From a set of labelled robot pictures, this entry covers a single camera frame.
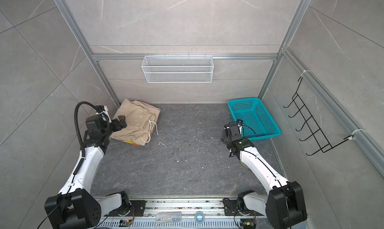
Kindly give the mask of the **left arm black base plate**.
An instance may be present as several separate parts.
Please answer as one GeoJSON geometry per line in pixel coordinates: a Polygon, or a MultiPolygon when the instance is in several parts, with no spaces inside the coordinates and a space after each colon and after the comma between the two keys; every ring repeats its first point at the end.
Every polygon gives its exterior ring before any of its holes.
{"type": "Polygon", "coordinates": [[[131,201],[132,207],[134,208],[135,211],[135,217],[143,217],[144,212],[146,209],[146,203],[147,201],[145,200],[133,200],[131,201]]]}

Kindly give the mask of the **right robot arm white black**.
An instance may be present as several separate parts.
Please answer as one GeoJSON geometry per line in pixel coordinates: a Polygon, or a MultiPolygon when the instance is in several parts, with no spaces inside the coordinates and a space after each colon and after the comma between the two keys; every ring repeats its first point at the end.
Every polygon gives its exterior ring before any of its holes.
{"type": "Polygon", "coordinates": [[[242,120],[224,125],[221,141],[236,157],[250,169],[264,187],[267,195],[254,191],[238,194],[238,213],[259,213],[267,217],[274,229],[290,229],[308,218],[304,192],[297,182],[290,182],[280,175],[259,153],[255,145],[243,137],[242,120]]]}

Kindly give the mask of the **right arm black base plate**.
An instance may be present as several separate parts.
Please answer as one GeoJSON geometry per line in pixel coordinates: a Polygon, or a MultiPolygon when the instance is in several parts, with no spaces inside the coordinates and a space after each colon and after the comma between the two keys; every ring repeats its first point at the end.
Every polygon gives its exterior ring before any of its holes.
{"type": "Polygon", "coordinates": [[[264,216],[264,214],[248,209],[243,199],[224,198],[222,202],[226,216],[264,216]]]}

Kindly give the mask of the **rainbow striped shorts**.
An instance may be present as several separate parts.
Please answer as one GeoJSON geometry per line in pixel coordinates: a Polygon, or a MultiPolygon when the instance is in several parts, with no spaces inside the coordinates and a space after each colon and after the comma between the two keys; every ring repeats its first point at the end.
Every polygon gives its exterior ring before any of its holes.
{"type": "Polygon", "coordinates": [[[128,144],[132,144],[132,145],[138,145],[138,144],[136,144],[134,142],[130,142],[130,141],[123,141],[123,142],[128,143],[128,144]]]}

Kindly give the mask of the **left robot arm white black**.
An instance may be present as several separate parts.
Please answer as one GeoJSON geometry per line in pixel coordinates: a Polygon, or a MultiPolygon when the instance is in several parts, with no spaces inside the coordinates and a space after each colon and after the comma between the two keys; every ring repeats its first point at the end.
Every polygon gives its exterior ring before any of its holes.
{"type": "Polygon", "coordinates": [[[44,205],[47,219],[54,229],[88,229],[101,224],[103,216],[126,216],[134,211],[126,192],[110,194],[97,200],[91,194],[92,183],[106,154],[110,136],[127,127],[125,116],[111,119],[108,108],[79,102],[74,111],[75,131],[80,143],[76,166],[56,196],[49,197],[44,205]],[[78,111],[88,105],[96,114],[86,119],[86,131],[80,133],[78,111]]]}

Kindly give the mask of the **teal plastic laundry basket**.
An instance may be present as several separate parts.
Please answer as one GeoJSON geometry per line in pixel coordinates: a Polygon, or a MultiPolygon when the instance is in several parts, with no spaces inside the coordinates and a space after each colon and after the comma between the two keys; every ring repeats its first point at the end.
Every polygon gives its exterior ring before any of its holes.
{"type": "Polygon", "coordinates": [[[228,102],[234,121],[243,121],[243,136],[250,141],[270,139],[281,135],[281,130],[258,98],[243,98],[228,102]]]}

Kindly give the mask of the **beige shorts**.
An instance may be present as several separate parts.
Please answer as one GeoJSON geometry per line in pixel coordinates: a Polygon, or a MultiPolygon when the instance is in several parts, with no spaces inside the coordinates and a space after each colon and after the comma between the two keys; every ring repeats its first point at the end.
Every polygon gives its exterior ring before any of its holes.
{"type": "Polygon", "coordinates": [[[151,135],[157,131],[157,121],[161,110],[141,101],[125,99],[115,114],[126,117],[127,127],[112,133],[111,138],[130,141],[144,146],[151,141],[151,135]]]}

